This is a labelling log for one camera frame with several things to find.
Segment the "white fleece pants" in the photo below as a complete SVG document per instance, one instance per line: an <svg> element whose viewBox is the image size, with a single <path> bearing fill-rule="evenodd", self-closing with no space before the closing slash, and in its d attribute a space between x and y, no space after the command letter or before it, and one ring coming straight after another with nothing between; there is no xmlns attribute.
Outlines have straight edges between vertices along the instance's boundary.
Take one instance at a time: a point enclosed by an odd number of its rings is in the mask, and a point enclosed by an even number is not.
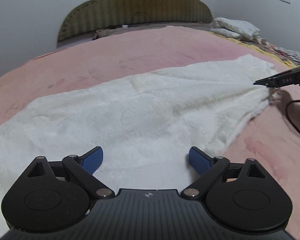
<svg viewBox="0 0 300 240"><path fill-rule="evenodd" d="M61 160L95 146L104 151L96 175L110 188L181 190L194 178L189 149L225 152L268 106L269 90L254 82L275 72L248 54L38 98L0 126L0 206L36 156Z"/></svg>

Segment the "pink bed blanket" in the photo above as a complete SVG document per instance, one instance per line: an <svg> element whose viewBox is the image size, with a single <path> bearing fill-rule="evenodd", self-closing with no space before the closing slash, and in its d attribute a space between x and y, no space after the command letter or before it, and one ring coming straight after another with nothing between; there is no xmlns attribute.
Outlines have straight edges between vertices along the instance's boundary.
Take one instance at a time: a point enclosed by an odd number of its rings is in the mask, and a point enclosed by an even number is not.
<svg viewBox="0 0 300 240"><path fill-rule="evenodd" d="M211 33L183 27L133 31L82 43L42 55L0 78L0 125L31 101L46 95L93 87L100 83L160 68L197 62L233 60L251 54L275 65L278 59ZM255 157L289 194L293 214L288 232L300 239L300 135L285 120L285 105L300 98L287 88L277 105L253 119L226 152L242 161Z"/></svg>

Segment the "white crumpled quilt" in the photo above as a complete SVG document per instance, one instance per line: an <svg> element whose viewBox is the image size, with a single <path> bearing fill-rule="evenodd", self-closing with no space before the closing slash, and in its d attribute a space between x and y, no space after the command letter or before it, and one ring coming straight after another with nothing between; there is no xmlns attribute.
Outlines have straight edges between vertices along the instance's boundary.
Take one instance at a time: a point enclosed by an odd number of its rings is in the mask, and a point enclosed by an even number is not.
<svg viewBox="0 0 300 240"><path fill-rule="evenodd" d="M262 42L261 30L250 22L217 17L211 23L210 31L226 38Z"/></svg>

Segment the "olive upholstered headboard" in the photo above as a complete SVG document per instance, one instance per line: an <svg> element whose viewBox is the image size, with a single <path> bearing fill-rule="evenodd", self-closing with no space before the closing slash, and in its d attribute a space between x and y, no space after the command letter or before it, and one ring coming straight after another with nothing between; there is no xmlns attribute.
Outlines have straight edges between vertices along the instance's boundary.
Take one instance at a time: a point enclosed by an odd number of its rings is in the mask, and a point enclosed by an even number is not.
<svg viewBox="0 0 300 240"><path fill-rule="evenodd" d="M211 10L201 0L89 0L66 16L57 40L124 24L212 20Z"/></svg>

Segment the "brown pillow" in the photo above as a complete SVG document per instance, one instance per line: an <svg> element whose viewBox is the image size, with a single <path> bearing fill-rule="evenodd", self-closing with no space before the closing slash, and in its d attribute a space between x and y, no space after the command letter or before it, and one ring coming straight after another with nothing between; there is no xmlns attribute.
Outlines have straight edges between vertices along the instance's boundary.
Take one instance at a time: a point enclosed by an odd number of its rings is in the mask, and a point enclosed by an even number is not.
<svg viewBox="0 0 300 240"><path fill-rule="evenodd" d="M143 24L133 24L133 25L124 24L120 27L113 27L112 29L111 28L97 29L94 33L93 40L107 37L107 36L128 33L131 31L161 29L169 26L185 27L185 28L205 30L205 31L209 31L212 28L211 23L203 23L203 22L154 22L154 23L143 23Z"/></svg>

